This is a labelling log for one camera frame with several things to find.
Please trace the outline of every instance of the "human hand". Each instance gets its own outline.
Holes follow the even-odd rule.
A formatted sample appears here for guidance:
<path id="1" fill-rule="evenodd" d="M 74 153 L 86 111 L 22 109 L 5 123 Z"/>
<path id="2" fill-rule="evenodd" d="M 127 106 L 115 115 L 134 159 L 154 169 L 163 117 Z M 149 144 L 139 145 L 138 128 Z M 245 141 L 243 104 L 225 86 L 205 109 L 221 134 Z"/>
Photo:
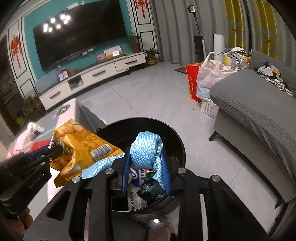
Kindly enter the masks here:
<path id="1" fill-rule="evenodd" d="M 8 219 L 9 225 L 13 228 L 14 231 L 16 231 L 18 234 L 24 234 L 25 232 L 25 226 L 30 227 L 33 223 L 33 218 L 30 215 L 30 209 L 27 207 L 24 210 L 25 218 L 23 221 L 21 220 L 15 220 L 15 219 Z"/>

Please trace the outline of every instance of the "tv screen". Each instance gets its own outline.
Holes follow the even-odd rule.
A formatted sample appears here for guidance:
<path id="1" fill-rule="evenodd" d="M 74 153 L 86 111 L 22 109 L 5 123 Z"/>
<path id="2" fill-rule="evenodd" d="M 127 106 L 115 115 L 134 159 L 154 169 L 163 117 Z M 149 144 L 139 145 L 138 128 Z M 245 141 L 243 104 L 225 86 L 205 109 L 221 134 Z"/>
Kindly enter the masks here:
<path id="1" fill-rule="evenodd" d="M 33 32 L 43 70 L 97 44 L 126 37 L 118 0 L 93 2 L 61 12 Z"/>

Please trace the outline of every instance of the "trash can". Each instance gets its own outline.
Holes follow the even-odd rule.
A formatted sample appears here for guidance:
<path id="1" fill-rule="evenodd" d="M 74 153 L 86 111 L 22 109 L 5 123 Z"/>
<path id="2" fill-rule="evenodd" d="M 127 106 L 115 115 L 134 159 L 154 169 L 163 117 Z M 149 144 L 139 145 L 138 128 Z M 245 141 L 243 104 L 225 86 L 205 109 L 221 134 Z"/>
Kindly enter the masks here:
<path id="1" fill-rule="evenodd" d="M 123 151 L 131 145 L 139 132 L 150 131 L 161 137 L 168 156 L 179 160 L 181 166 L 185 166 L 186 155 L 183 142 L 179 135 L 169 125 L 151 118 L 129 118 L 117 121 L 98 129 L 97 135 L 109 143 L 119 147 Z M 180 203 L 180 196 L 171 197 L 164 195 L 160 200 L 147 207 L 129 211 L 127 197 L 112 198 L 113 214 L 130 215 L 137 221 L 149 221 L 162 219 L 175 210 Z"/>

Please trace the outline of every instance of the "yellow snack bag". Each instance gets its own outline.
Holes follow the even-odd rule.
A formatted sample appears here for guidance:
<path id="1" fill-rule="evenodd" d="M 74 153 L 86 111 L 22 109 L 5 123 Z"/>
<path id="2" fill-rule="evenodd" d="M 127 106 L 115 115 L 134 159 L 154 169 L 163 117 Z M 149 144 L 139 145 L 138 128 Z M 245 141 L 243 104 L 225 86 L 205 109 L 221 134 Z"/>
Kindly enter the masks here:
<path id="1" fill-rule="evenodd" d="M 64 147 L 64 154 L 50 163 L 52 168 L 60 171 L 54 180 L 56 187 L 64 186 L 95 162 L 123 153 L 73 119 L 54 130 L 52 136 L 56 144 Z"/>

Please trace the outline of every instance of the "blue cloth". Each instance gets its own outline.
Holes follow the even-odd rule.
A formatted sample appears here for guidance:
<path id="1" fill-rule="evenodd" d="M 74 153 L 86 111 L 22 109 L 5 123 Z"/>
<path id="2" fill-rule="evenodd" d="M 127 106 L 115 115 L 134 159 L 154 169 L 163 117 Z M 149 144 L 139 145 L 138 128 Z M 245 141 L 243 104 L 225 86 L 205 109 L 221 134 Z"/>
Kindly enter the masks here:
<path id="1" fill-rule="evenodd" d="M 165 160 L 161 155 L 162 150 L 163 142 L 159 135 L 149 131 L 140 132 L 136 140 L 131 144 L 131 165 L 134 170 L 155 169 L 156 174 L 153 179 L 157 180 L 160 186 L 166 190 L 167 185 L 164 185 L 163 178 L 166 179 L 164 181 L 166 183 L 168 173 L 163 172 L 162 164 L 165 164 Z M 123 156 L 124 154 L 120 154 L 94 163 L 89 168 L 82 170 L 82 179 L 96 176 L 100 171 L 110 168 L 115 159 Z"/>

